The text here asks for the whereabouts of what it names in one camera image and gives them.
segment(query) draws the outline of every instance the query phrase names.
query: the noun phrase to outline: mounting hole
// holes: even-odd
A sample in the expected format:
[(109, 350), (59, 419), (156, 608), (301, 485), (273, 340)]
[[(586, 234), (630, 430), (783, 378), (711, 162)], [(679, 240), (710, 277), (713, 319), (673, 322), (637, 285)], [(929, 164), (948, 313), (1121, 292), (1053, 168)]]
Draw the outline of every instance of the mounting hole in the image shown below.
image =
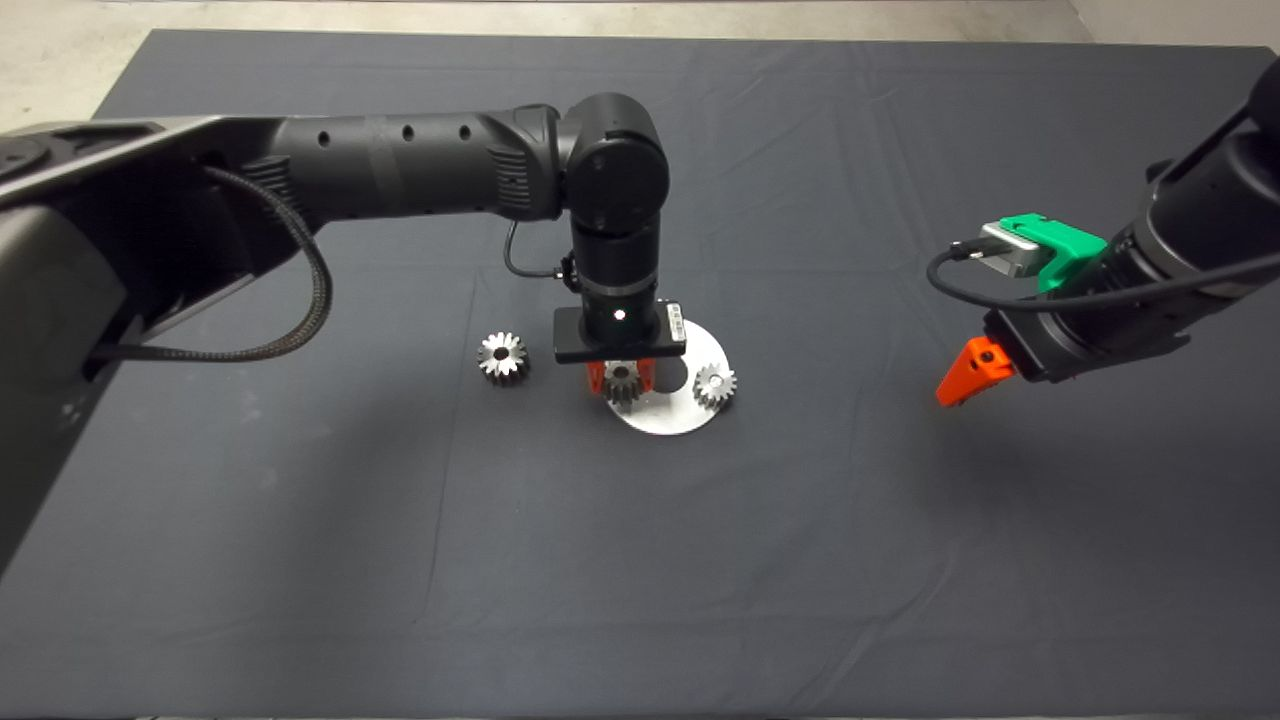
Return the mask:
[(658, 357), (653, 368), (653, 389), (671, 395), (689, 382), (689, 368), (680, 357)]

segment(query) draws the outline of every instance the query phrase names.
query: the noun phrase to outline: round metal plate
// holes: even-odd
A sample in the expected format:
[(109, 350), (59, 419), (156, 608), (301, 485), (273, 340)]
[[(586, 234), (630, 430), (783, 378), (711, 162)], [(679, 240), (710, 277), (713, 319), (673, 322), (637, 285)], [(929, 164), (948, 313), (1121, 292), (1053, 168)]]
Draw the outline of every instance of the round metal plate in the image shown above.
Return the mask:
[(685, 354), (680, 357), (689, 369), (685, 384), (676, 392), (646, 392), (626, 410), (609, 404), (613, 414), (632, 428), (653, 436), (678, 436), (705, 425), (719, 410), (709, 410), (694, 398), (694, 378), (698, 370), (718, 363), (728, 368), (728, 357), (712, 333), (701, 325), (685, 320)]

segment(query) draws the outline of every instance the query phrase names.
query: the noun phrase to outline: black table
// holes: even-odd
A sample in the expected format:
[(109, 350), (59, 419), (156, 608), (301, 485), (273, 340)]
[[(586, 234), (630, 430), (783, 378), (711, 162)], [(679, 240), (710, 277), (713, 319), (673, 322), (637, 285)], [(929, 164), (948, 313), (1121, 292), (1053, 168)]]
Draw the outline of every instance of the black table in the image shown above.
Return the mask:
[[(330, 227), (312, 346), (122, 369), (0, 584), (0, 715), (1280, 708), (1280, 288), (1170, 357), (942, 410), (980, 311), (922, 273), (1002, 215), (1117, 231), (1270, 58), (154, 33), (102, 117), (636, 96), (672, 161), (662, 292), (741, 395), (635, 433), (553, 365), (571, 299), (502, 269), (500, 220)], [(166, 341), (271, 337), (307, 282)], [(535, 370), (495, 391), (472, 352), (504, 328)]]

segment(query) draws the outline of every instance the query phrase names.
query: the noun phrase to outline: gear teeth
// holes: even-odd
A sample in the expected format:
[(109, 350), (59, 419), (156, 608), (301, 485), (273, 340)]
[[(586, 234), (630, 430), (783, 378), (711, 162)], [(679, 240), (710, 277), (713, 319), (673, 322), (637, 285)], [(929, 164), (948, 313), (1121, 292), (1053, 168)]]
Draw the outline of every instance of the gear teeth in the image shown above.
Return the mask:
[(640, 397), (644, 382), (640, 379), (640, 366), (635, 360), (607, 360), (604, 363), (604, 384), (600, 395), (613, 405), (628, 409)]
[(718, 364), (707, 365), (694, 377), (694, 398), (708, 410), (718, 410), (737, 392), (737, 374)]
[(476, 351), (476, 365), (495, 386), (512, 386), (529, 374), (529, 348), (520, 336), (508, 332), (490, 334)]

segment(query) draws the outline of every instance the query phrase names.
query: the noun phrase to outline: black cable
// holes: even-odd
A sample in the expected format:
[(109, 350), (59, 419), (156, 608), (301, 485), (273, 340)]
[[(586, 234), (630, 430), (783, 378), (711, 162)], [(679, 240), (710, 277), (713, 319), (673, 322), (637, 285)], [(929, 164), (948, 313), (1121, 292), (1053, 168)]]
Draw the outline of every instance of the black cable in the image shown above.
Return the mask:
[(952, 246), (951, 250), (947, 250), (946, 252), (929, 260), (928, 266), (924, 269), (924, 277), (927, 277), (929, 284), (936, 287), (940, 292), (955, 297), (961, 302), (978, 305), (979, 307), (987, 307), (989, 310), (1010, 310), (1015, 313), (1057, 313), (1065, 310), (1101, 310), (1103, 307), (1114, 307), (1116, 305), (1126, 305), (1129, 302), (1143, 302), (1147, 300), (1158, 300), (1161, 297), (1180, 295), (1189, 290), (1197, 290), (1211, 284), (1220, 284), (1240, 279), (1242, 277), (1251, 275), (1253, 273), (1260, 273), (1263, 270), (1274, 270), (1280, 268), (1280, 252), (1272, 252), (1270, 255), (1263, 255), (1262, 258), (1254, 258), (1253, 260), (1245, 260), (1243, 263), (1233, 263), (1230, 265), (1222, 265), (1221, 268), (1204, 270), (1194, 275), (1188, 275), (1185, 278), (1160, 281), (1125, 290), (1098, 292), (1094, 295), (1084, 295), (1080, 297), (1055, 297), (1050, 300), (1009, 300), (1004, 297), (991, 297), (987, 295), (980, 295), (965, 290), (963, 287), (951, 284), (947, 281), (942, 279), (941, 274), (938, 273), (940, 268), (942, 268), (942, 265), (946, 264), (947, 261), (968, 260), (970, 251), (972, 250), (970, 246), (968, 246), (968, 243), (960, 243)]
[(333, 277), (325, 265), (320, 250), (316, 247), (315, 237), (307, 229), (306, 222), (293, 208), (280, 200), (270, 190), (256, 182), (229, 173), (219, 168), (204, 168), (216, 184), (233, 188), (256, 200), (265, 202), (284, 224), (284, 229), (298, 245), (298, 250), (311, 265), (311, 306), (302, 322), (284, 336), (247, 350), (234, 350), (229, 352), (207, 352), (204, 350), (182, 350), (177, 347), (160, 347), (152, 345), (100, 345), (93, 348), (91, 356), (97, 360), (168, 360), (178, 363), (248, 363), (253, 360), (268, 360), (279, 357), (306, 345), (316, 332), (324, 325), (333, 305)]
[(502, 261), (507, 264), (507, 269), (513, 274), (522, 278), (558, 278), (561, 277), (559, 269), (554, 270), (525, 270), (524, 268), (517, 268), (515, 263), (511, 261), (511, 243), (516, 240), (516, 228), (520, 223), (516, 220), (511, 222), (511, 229), (507, 231), (507, 243), (502, 249)]

